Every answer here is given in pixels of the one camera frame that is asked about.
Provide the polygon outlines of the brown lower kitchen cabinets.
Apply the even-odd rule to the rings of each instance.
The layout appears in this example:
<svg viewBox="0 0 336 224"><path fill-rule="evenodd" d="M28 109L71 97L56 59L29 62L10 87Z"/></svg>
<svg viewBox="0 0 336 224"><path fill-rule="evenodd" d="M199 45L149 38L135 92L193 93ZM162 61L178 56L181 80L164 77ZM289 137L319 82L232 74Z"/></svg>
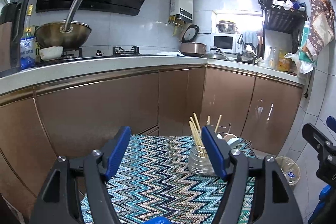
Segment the brown lower kitchen cabinets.
<svg viewBox="0 0 336 224"><path fill-rule="evenodd" d="M98 73L1 96L1 193L29 217L58 156L101 147L121 126L134 134L188 136L197 114L221 118L232 132L277 154L293 124L303 87L265 73L213 65Z"/></svg>

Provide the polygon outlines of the white kitchen countertop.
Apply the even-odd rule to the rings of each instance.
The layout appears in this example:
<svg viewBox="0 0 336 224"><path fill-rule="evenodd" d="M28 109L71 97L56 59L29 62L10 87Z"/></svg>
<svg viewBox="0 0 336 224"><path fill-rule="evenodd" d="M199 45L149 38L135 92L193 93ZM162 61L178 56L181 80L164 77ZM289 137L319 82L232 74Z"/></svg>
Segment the white kitchen countertop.
<svg viewBox="0 0 336 224"><path fill-rule="evenodd" d="M36 84L43 84L54 80L68 79L77 76L126 69L167 67L174 65L214 65L228 69L237 69L247 73L258 73L300 85L305 83L305 81L298 76L292 76L285 72L263 68L257 65L217 59L205 59L201 57L155 55L138 57L103 57L27 69L14 73L13 75L2 77L1 94L7 94Z"/></svg>

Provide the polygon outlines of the white ceramic bowl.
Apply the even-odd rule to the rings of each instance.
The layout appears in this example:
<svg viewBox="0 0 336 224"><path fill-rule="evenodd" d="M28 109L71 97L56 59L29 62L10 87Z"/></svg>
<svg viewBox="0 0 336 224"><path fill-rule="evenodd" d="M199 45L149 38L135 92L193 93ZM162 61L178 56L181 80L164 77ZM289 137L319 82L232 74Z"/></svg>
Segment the white ceramic bowl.
<svg viewBox="0 0 336 224"><path fill-rule="evenodd" d="M223 140L231 147L235 148L242 140L234 134L226 134L223 137Z"/></svg>

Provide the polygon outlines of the wicker waste bin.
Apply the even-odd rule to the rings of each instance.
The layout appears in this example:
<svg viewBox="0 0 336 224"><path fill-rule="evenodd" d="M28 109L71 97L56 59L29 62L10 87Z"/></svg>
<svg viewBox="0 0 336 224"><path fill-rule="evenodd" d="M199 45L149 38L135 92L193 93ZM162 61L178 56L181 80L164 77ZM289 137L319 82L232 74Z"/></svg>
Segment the wicker waste bin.
<svg viewBox="0 0 336 224"><path fill-rule="evenodd" d="M276 162L291 187L295 187L301 178L301 171L297 163L289 157L278 156Z"/></svg>

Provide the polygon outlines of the blue zigzag knitted table mat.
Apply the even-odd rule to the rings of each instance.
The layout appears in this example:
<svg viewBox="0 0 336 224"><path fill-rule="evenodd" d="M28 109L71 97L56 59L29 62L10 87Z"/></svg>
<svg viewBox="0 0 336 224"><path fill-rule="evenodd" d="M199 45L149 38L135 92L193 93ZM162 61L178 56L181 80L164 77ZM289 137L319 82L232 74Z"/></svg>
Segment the blue zigzag knitted table mat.
<svg viewBox="0 0 336 224"><path fill-rule="evenodd" d="M166 217L171 223L211 223L227 184L187 168L193 139L132 136L106 188L121 223Z"/></svg>

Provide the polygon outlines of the yellow detergent bottle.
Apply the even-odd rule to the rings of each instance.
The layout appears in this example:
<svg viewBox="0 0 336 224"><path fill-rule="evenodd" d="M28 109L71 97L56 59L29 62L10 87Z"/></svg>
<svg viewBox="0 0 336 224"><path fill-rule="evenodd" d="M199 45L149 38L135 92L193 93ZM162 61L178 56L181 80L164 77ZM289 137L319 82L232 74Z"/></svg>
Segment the yellow detergent bottle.
<svg viewBox="0 0 336 224"><path fill-rule="evenodd" d="M285 58L286 52L282 49L278 53L277 70L287 72L290 69L290 60Z"/></svg>

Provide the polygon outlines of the brown patterned hanging cloth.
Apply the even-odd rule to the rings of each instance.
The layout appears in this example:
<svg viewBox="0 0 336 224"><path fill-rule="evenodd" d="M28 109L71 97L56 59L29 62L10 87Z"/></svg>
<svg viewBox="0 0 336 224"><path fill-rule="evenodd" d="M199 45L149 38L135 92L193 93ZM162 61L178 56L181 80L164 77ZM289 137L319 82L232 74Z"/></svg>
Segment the brown patterned hanging cloth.
<svg viewBox="0 0 336 224"><path fill-rule="evenodd" d="M310 0L309 32L303 51L313 61L335 38L335 12L330 0Z"/></svg>

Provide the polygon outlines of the rose gold rice cooker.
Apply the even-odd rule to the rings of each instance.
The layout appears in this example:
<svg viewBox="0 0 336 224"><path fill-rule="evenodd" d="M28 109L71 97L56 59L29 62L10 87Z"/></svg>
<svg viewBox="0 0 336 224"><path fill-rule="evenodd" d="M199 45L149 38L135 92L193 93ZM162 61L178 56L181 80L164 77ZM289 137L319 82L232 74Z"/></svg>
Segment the rose gold rice cooker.
<svg viewBox="0 0 336 224"><path fill-rule="evenodd" d="M179 51L186 56L201 57L206 53L206 45L196 42L199 33L199 26L188 23L184 26L179 37L181 45Z"/></svg>

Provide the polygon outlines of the white microwave oven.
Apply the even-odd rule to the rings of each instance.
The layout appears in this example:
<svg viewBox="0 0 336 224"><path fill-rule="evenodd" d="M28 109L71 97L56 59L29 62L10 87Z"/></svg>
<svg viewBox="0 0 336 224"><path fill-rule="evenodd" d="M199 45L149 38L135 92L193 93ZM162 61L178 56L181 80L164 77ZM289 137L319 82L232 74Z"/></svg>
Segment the white microwave oven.
<svg viewBox="0 0 336 224"><path fill-rule="evenodd" d="M240 53L242 46L238 43L241 38L239 34L212 34L213 46L225 53Z"/></svg>

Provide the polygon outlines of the gas stove top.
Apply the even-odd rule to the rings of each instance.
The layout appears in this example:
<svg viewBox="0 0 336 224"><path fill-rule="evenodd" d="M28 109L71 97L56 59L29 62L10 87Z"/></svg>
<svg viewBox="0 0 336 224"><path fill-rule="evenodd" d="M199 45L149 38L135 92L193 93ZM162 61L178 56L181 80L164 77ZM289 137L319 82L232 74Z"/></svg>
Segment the gas stove top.
<svg viewBox="0 0 336 224"><path fill-rule="evenodd" d="M37 67L56 65L62 63L68 63L72 61L92 60L92 59L104 59L114 57L150 57L150 56L166 56L163 53L145 53L139 46L131 46L129 48L123 48L120 46L111 46L107 49L89 49L89 47L81 47L74 50L63 50L61 56L54 60L43 61L40 60L36 63Z"/></svg>

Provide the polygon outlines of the small white bowl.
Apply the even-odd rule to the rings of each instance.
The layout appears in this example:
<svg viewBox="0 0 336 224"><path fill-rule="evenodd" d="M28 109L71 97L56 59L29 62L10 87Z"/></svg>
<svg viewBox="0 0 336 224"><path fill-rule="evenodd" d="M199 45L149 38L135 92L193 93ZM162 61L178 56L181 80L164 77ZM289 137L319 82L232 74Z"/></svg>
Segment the small white bowl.
<svg viewBox="0 0 336 224"><path fill-rule="evenodd" d="M62 46L54 46L40 49L40 57L43 61L56 60L61 57L63 53Z"/></svg>

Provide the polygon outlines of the steel pot on microwave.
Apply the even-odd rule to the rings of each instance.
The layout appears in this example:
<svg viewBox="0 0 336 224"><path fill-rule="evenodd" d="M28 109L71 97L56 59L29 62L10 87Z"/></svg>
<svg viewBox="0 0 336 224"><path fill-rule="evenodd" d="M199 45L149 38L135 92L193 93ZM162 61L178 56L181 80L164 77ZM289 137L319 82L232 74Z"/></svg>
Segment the steel pot on microwave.
<svg viewBox="0 0 336 224"><path fill-rule="evenodd" d="M228 20L220 20L216 27L220 34L235 34L238 30L236 23Z"/></svg>

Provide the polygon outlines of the blue white salt bag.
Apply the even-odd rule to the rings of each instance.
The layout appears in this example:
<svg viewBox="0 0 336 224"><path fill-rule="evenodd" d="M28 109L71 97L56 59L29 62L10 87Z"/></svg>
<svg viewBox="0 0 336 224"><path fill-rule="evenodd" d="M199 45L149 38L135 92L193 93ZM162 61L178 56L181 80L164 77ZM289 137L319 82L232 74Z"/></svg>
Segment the blue white salt bag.
<svg viewBox="0 0 336 224"><path fill-rule="evenodd" d="M35 40L34 36L22 38L20 42L21 49L21 69L29 69L35 66Z"/></svg>

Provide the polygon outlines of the white gas water heater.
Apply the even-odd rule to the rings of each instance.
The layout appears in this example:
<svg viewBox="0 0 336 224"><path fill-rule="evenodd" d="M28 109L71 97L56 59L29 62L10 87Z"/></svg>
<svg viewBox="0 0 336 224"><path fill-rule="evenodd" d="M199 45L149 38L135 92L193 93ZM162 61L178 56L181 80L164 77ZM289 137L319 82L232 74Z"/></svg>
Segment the white gas water heater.
<svg viewBox="0 0 336 224"><path fill-rule="evenodd" d="M170 15L186 23L192 23L193 0L170 0Z"/></svg>

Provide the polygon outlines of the black wall dish rack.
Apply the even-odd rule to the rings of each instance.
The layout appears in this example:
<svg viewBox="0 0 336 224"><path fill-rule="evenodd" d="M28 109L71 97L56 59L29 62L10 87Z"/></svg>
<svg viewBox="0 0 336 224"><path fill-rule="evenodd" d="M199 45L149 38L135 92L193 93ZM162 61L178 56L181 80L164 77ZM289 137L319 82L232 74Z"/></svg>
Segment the black wall dish rack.
<svg viewBox="0 0 336 224"><path fill-rule="evenodd" d="M306 7L298 0L258 0L267 30L291 34L306 19Z"/></svg>

